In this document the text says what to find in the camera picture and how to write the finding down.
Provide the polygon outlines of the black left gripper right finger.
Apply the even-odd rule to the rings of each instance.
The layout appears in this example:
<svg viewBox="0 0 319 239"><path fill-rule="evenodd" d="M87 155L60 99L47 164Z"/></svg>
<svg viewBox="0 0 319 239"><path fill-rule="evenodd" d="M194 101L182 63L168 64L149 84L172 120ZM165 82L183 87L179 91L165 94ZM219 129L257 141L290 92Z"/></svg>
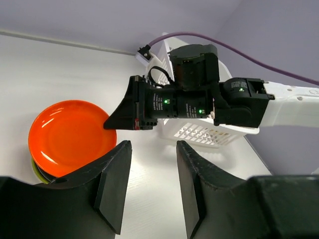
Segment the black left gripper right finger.
<svg viewBox="0 0 319 239"><path fill-rule="evenodd" d="M186 235L189 239L316 239L316 175L238 178L176 144Z"/></svg>

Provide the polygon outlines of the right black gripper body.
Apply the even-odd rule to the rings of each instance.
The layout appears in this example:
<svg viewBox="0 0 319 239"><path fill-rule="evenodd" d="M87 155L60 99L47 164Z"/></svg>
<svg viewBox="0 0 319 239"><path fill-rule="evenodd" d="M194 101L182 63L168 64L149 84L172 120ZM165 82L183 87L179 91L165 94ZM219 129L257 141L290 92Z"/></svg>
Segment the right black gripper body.
<svg viewBox="0 0 319 239"><path fill-rule="evenodd" d="M156 83L152 73L134 77L134 129L152 129L159 119L203 119L213 110L219 90L217 48L185 45L168 54L173 75L159 66L168 84Z"/></svg>

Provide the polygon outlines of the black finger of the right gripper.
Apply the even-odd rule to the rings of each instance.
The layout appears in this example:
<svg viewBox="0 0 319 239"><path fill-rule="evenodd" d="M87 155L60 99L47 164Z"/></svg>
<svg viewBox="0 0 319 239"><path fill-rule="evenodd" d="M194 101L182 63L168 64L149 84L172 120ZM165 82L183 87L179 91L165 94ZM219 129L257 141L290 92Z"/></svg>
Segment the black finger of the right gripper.
<svg viewBox="0 0 319 239"><path fill-rule="evenodd" d="M104 122L104 129L135 130L139 102L139 76L131 76L124 98Z"/></svg>

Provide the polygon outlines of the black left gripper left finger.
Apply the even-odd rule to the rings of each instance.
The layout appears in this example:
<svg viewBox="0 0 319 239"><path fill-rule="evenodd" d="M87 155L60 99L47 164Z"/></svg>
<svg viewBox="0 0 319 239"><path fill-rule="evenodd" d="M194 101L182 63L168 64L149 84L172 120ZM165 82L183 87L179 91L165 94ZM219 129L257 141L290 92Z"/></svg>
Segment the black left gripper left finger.
<svg viewBox="0 0 319 239"><path fill-rule="evenodd" d="M0 179L3 239L113 239L121 233L132 144L49 184Z"/></svg>

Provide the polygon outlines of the lime green plate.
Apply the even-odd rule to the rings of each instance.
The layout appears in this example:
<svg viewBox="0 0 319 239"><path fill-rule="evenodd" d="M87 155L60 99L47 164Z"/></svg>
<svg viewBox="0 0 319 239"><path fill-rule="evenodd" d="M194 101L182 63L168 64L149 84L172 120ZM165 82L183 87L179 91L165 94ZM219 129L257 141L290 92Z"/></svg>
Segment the lime green plate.
<svg viewBox="0 0 319 239"><path fill-rule="evenodd" d="M33 169L34 174L36 175L36 177L44 184L49 184L50 181L48 181L39 171L37 165L35 164L34 160L31 159L31 166Z"/></svg>

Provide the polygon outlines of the orange plate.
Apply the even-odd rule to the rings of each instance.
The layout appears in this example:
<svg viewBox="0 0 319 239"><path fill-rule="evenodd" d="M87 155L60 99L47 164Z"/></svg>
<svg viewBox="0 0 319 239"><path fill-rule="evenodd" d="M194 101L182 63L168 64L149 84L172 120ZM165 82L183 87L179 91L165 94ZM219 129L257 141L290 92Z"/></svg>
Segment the orange plate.
<svg viewBox="0 0 319 239"><path fill-rule="evenodd" d="M36 165L54 177L67 175L104 156L117 144L115 130L105 130L108 114L81 100L55 103L32 123L28 148Z"/></svg>

